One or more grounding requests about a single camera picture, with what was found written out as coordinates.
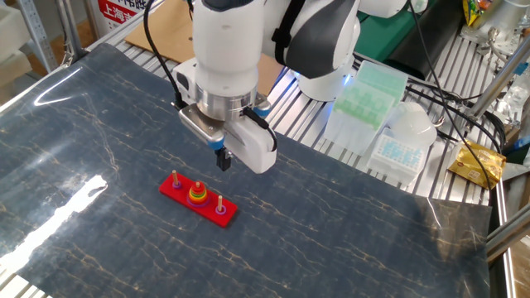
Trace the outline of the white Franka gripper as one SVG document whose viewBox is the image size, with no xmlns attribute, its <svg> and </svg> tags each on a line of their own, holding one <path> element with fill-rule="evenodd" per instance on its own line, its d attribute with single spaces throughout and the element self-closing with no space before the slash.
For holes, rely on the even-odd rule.
<svg viewBox="0 0 530 298">
<path fill-rule="evenodd" d="M 277 138 L 265 117 L 271 110 L 267 98 L 254 85 L 236 97 L 211 94 L 195 82 L 197 60 L 192 58 L 173 70 L 182 100 L 179 118 L 216 155 L 222 171 L 234 157 L 256 174 L 269 170 L 277 158 Z"/>
</svg>

